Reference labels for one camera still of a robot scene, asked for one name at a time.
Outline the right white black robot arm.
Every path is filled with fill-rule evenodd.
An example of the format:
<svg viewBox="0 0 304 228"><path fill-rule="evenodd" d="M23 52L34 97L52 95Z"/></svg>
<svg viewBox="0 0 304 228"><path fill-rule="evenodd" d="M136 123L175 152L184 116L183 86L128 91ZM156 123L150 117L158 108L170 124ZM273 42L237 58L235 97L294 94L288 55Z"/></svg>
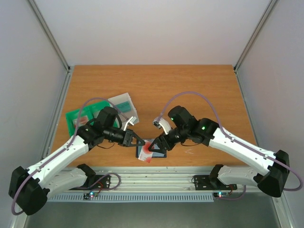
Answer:
<svg viewBox="0 0 304 228"><path fill-rule="evenodd" d="M209 175L214 189L223 185L237 184L254 186L263 193L279 198L285 187L290 171L288 153L279 150L268 151L257 147L230 133L208 118L196 119L185 107L176 106L168 116L175 124L170 124L162 117L154 119L153 124L162 128L163 133L154 139L149 146L157 145L157 152L165 154L178 143L191 140L195 144L203 144L221 150L247 164L247 167L229 167L217 164Z"/></svg>

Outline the red circle white card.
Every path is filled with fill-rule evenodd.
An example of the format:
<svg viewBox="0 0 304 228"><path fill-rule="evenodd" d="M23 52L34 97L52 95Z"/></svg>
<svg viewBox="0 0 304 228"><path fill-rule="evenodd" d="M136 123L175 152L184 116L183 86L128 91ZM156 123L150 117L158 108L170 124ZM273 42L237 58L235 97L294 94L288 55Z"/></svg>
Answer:
<svg viewBox="0 0 304 228"><path fill-rule="evenodd" d="M148 147L150 146L151 142L148 140L145 140L145 145L138 147L138 160L144 161L146 163L150 163L152 160L153 152L150 152L148 150Z"/></svg>

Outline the dark blue card holder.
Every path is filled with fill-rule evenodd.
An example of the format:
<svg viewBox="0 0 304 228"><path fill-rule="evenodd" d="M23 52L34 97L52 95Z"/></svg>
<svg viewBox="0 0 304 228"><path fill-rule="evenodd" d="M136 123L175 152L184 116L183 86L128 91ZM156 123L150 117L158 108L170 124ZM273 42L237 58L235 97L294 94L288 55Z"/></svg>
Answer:
<svg viewBox="0 0 304 228"><path fill-rule="evenodd" d="M148 147L151 145L154 139L144 139L145 145L136 147L135 157L141 161L150 162L152 158L167 158L166 154L159 152L151 152Z"/></svg>

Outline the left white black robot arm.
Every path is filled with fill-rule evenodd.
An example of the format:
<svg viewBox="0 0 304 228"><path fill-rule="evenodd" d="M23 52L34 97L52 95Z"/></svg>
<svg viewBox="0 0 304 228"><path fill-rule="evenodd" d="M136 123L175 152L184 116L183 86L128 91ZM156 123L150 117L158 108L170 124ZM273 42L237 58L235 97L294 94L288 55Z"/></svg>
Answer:
<svg viewBox="0 0 304 228"><path fill-rule="evenodd" d="M12 172L9 185L9 196L13 199L12 214L33 215L57 194L70 189L91 190L100 180L88 165L78 165L65 174L61 171L76 158L99 146L103 140L123 147L143 146L144 140L128 128L136 119L132 116L125 124L115 127L115 121L120 120L118 111L106 106L51 155L26 169L17 167Z"/></svg>

